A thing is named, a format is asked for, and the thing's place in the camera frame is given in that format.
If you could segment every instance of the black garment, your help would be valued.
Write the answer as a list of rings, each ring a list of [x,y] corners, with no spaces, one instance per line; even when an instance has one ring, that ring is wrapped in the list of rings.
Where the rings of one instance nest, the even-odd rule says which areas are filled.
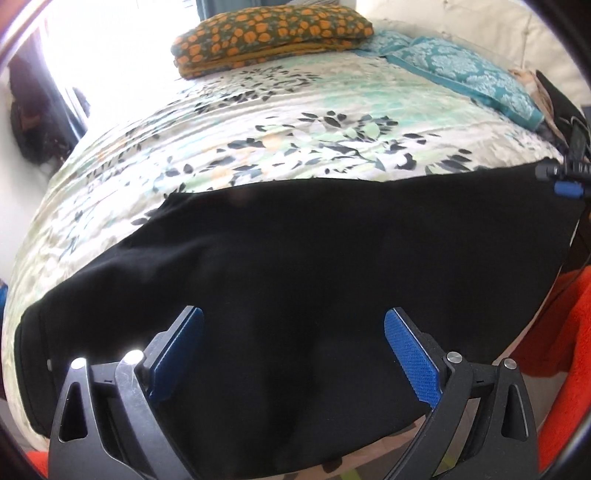
[[[205,345],[158,414],[204,478],[296,471],[396,432],[427,407],[385,340],[389,308],[491,363],[551,288],[583,205],[534,167],[172,195],[25,312],[29,418],[47,434],[72,359],[119,360],[190,304]]]

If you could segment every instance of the white wall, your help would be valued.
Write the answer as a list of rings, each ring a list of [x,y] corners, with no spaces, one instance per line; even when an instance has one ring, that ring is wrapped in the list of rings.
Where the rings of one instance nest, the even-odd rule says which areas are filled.
[[[18,247],[47,189],[47,176],[20,154],[10,127],[8,71],[0,76],[0,278],[10,288]]]

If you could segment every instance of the red towel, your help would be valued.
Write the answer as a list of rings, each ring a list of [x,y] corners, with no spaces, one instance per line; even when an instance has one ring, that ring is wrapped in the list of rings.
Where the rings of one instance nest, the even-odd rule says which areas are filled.
[[[35,466],[41,474],[47,478],[49,477],[49,467],[47,465],[47,452],[27,452],[29,461]]]
[[[568,372],[538,435],[540,471],[552,463],[591,406],[591,267],[561,275],[550,301],[565,287],[511,355],[533,377]]]

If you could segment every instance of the teal patterned pillow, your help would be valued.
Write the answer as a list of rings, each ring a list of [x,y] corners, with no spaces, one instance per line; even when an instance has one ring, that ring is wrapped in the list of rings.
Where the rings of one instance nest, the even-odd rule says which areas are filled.
[[[389,63],[500,111],[528,130],[535,131],[544,119],[511,74],[451,42],[419,37],[386,58]]]
[[[362,57],[385,57],[412,42],[412,38],[394,30],[379,30],[374,28],[374,34],[364,41],[355,53]]]

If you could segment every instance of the floral bedspread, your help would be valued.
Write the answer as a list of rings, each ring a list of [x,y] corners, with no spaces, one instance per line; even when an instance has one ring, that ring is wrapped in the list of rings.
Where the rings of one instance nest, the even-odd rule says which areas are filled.
[[[2,332],[4,383],[25,416],[14,368],[24,310],[145,223],[172,192],[258,181],[375,181],[463,173],[558,152],[493,110],[379,58],[324,53],[185,82],[168,102],[83,139],[19,251]]]

